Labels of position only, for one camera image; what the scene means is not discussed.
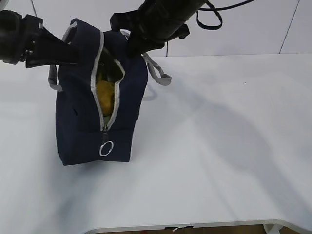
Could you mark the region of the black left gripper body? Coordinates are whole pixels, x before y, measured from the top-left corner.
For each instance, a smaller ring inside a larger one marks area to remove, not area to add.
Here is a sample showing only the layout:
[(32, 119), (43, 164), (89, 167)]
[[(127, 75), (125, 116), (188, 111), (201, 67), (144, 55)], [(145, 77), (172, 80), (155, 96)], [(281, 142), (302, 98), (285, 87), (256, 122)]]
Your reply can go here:
[(33, 49), (34, 40), (40, 35), (43, 19), (17, 12), (0, 12), (0, 60), (16, 65), (26, 60), (26, 54)]

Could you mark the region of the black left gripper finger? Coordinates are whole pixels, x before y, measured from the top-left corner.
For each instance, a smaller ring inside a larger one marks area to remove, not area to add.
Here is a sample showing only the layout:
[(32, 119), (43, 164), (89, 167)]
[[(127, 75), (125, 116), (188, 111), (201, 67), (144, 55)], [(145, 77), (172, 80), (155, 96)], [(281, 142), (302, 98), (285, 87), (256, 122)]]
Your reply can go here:
[(34, 68), (38, 66), (51, 65), (57, 62), (57, 55), (53, 53), (27, 53), (25, 66), (26, 68)]
[(58, 39), (44, 27), (40, 35), (34, 40), (32, 51), (56, 54), (58, 60), (53, 65), (79, 63), (79, 49)]

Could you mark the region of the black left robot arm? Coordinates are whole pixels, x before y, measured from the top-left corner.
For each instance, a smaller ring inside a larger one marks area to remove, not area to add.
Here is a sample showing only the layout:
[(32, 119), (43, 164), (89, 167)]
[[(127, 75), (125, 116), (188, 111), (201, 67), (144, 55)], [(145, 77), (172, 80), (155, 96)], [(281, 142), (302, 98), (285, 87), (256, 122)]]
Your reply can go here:
[(43, 19), (10, 11), (0, 12), (0, 60), (26, 68), (78, 64), (79, 49), (55, 37), (43, 26)]

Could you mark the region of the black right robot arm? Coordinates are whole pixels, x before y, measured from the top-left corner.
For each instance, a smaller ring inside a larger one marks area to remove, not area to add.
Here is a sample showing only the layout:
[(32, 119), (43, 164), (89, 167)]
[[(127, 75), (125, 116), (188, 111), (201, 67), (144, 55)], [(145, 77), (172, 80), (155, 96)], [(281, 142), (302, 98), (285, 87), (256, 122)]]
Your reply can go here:
[(161, 49), (165, 43), (185, 38), (190, 31), (185, 22), (206, 3), (205, 0), (146, 0), (137, 9), (113, 13), (111, 29), (130, 31), (126, 53), (132, 57)]

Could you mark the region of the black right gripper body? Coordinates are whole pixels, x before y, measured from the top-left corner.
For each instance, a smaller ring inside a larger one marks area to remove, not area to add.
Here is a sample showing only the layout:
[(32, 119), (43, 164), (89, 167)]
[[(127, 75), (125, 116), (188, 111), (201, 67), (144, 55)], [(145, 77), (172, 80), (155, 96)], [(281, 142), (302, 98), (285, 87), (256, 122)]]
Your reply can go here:
[(113, 13), (113, 31), (128, 30), (126, 45), (129, 57), (161, 49), (165, 43), (189, 35), (185, 22), (190, 18), (186, 0), (146, 0), (137, 10)]

